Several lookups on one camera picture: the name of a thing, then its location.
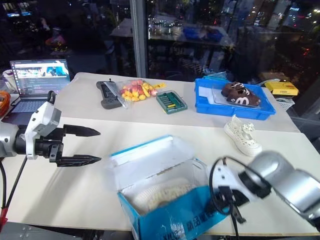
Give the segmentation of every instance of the yellow box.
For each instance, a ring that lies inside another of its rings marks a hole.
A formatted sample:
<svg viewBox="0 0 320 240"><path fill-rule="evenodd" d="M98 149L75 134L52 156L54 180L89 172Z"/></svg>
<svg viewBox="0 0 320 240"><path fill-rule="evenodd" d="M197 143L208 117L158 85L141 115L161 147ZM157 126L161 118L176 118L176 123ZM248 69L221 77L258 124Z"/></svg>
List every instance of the yellow box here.
<svg viewBox="0 0 320 240"><path fill-rule="evenodd" d="M291 82L285 81L268 81L264 84L273 95L291 95L297 96L299 93Z"/></svg>

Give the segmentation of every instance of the green case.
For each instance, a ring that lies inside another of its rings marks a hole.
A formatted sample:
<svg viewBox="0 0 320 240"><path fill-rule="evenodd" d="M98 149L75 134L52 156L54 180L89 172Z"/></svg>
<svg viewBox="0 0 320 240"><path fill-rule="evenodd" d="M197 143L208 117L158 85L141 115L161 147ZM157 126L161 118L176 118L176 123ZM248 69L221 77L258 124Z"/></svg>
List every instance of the green case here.
<svg viewBox="0 0 320 240"><path fill-rule="evenodd" d="M156 100L167 114L188 109L187 104L175 91L163 91L156 95Z"/></svg>

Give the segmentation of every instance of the gray controller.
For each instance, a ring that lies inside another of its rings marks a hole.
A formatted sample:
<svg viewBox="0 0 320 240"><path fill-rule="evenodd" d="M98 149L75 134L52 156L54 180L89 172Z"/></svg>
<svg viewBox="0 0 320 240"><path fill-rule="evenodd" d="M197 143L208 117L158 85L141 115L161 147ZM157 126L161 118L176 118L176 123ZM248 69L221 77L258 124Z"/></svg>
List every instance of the gray controller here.
<svg viewBox="0 0 320 240"><path fill-rule="evenodd" d="M103 81L97 81L96 87L100 89L102 94L101 105L104 109L115 109L118 107L122 107L122 104L119 102L118 97L115 96L107 85L104 84Z"/></svg>

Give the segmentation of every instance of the blue box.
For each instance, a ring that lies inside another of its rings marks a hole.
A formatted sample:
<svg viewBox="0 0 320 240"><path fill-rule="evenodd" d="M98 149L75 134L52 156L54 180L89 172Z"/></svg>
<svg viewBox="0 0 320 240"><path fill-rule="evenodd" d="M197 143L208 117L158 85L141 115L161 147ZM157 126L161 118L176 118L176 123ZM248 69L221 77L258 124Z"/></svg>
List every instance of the blue box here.
<svg viewBox="0 0 320 240"><path fill-rule="evenodd" d="M112 154L108 163L135 240L193 240L226 217L205 212L211 199L207 165L197 160L192 147L180 138L166 135L130 147ZM146 207L160 192L159 188L149 191L150 186L168 180L171 184L176 179L187 180L194 188L155 208ZM137 196L142 196L143 204L137 204Z"/></svg>
<svg viewBox="0 0 320 240"><path fill-rule="evenodd" d="M222 33L218 29L212 29L211 32L207 32L205 36L199 37L200 28L198 27L184 27L183 33L187 39L191 40L207 40L219 43L223 37Z"/></svg>
<svg viewBox="0 0 320 240"><path fill-rule="evenodd" d="M204 96L199 96L199 87L223 89L226 85L225 82L217 79L197 78L195 80L195 108L201 114L213 114L223 116L236 115L238 118L266 120L270 115L274 115L276 110L269 102L263 89L257 85L245 84L244 86L253 91L257 95L261 103L259 108L236 106L236 105L223 105L223 104L210 104L208 99Z"/></svg>

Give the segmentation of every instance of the open box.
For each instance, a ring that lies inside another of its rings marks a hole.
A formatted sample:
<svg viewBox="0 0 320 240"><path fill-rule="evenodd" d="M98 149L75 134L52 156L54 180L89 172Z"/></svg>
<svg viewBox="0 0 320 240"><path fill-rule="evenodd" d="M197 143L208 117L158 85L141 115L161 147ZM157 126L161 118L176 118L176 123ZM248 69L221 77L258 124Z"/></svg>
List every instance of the open box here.
<svg viewBox="0 0 320 240"><path fill-rule="evenodd" d="M205 212L210 200L207 166L180 138L167 135L116 152L108 164L136 240L192 240L226 217ZM166 196L168 189L185 184L192 189L174 200Z"/></svg>

